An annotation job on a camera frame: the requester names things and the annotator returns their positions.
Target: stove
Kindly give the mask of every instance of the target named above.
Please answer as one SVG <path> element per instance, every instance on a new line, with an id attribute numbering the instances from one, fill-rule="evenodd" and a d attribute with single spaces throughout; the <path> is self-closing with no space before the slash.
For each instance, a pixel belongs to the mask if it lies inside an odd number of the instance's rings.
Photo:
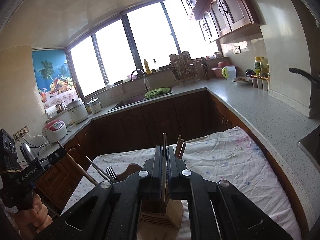
<path id="1" fill-rule="evenodd" d="M 320 172 L 320 126 L 299 140 L 298 146 Z"/>

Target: window pane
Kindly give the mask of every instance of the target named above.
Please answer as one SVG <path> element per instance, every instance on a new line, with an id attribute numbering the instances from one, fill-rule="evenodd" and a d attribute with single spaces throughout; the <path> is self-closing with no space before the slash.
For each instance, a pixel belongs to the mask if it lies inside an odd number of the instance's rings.
<path id="1" fill-rule="evenodd" d="M 91 36 L 72 48 L 71 56 L 84 96 L 105 87 Z"/>
<path id="2" fill-rule="evenodd" d="M 189 20 L 186 11 L 180 0 L 164 1 L 174 32 L 177 36 L 181 52 L 188 50 L 191 58 L 211 56 L 218 51 L 216 42 L 208 44 L 204 41 L 203 34 L 199 26 L 199 21 Z M 216 35 L 216 29 L 212 31 L 212 36 Z"/>
<path id="3" fill-rule="evenodd" d="M 136 69 L 121 20 L 99 30 L 96 36 L 109 82 L 123 80 Z"/>
<path id="4" fill-rule="evenodd" d="M 144 58 L 150 69 L 168 65 L 169 55 L 178 51 L 161 4 L 139 8 L 128 13 L 128 18 L 143 67 Z"/>

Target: green pitcher handle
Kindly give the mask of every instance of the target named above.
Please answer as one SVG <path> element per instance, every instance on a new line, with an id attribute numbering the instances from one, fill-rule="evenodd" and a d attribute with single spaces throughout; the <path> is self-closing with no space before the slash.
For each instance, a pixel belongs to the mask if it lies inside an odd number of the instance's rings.
<path id="1" fill-rule="evenodd" d="M 229 77 L 228 69 L 227 69 L 226 67 L 224 67 L 224 68 L 222 69 L 222 76 L 223 76 L 224 78 L 228 78 L 228 77 Z"/>

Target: white cable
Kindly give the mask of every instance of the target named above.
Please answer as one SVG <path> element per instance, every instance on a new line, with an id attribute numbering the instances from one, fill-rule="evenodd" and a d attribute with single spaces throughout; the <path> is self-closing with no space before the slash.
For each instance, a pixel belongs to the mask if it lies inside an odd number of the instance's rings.
<path id="1" fill-rule="evenodd" d="M 38 137 L 38 136 L 40 136 L 40 137 L 43 137 L 45 140 L 47 140 L 43 135 L 31 136 L 30 134 L 28 134 L 28 132 L 27 132 L 27 135 L 29 135 L 29 137 Z"/>

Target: wall socket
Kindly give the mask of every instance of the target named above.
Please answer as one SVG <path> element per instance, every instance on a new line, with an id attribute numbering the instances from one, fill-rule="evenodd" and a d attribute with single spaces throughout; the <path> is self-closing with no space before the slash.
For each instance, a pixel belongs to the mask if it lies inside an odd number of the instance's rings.
<path id="1" fill-rule="evenodd" d="M 232 50 L 233 50 L 233 54 L 241 53 L 240 46 L 233 47 Z"/>
<path id="2" fill-rule="evenodd" d="M 17 141 L 18 139 L 20 139 L 23 135 L 25 135 L 27 132 L 29 131 L 28 126 L 25 126 L 24 128 L 22 128 L 20 131 L 16 132 L 13 137 L 14 139 Z"/>

